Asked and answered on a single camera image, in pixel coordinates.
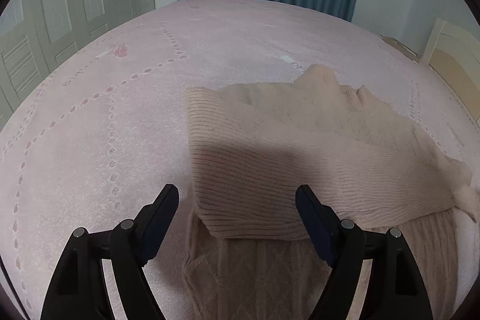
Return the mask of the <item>pink knit sweater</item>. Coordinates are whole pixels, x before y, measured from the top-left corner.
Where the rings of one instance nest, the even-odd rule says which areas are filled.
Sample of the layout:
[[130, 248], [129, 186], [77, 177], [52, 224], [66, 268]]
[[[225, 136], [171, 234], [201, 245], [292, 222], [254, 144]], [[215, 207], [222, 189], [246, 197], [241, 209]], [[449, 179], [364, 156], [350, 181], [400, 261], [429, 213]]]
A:
[[306, 319], [329, 276], [295, 207], [406, 236], [435, 319], [453, 315], [459, 224], [479, 221], [466, 163], [366, 88], [310, 66], [292, 83], [186, 93], [193, 211], [183, 278], [197, 319]]

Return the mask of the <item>pink patterned bed cover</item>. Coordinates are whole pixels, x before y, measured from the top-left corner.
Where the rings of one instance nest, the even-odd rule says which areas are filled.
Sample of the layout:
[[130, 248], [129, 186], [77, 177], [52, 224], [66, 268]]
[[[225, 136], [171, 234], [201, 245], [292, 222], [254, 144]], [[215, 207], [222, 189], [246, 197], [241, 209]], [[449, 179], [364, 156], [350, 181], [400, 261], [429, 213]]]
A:
[[1, 282], [15, 305], [40, 317], [75, 228], [109, 230], [166, 184], [187, 193], [187, 88], [291, 82], [314, 63], [479, 168], [479, 128], [447, 85], [374, 34], [275, 2], [174, 2], [73, 55], [1, 130]]

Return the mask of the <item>cream wooden headboard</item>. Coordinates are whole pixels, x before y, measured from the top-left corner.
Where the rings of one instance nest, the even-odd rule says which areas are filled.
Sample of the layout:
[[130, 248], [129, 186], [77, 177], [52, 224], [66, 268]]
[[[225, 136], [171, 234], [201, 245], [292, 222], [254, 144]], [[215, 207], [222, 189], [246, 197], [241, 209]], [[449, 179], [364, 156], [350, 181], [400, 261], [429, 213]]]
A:
[[430, 66], [479, 121], [479, 40], [465, 29], [437, 18], [420, 64]]

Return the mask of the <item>white wardrobe with red decals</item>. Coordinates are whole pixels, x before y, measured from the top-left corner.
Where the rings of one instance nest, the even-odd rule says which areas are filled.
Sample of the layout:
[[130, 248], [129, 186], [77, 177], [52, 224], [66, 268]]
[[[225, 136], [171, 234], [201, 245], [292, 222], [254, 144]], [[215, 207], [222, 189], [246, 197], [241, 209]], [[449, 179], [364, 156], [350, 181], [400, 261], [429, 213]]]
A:
[[155, 0], [10, 0], [1, 13], [1, 123], [57, 67]]

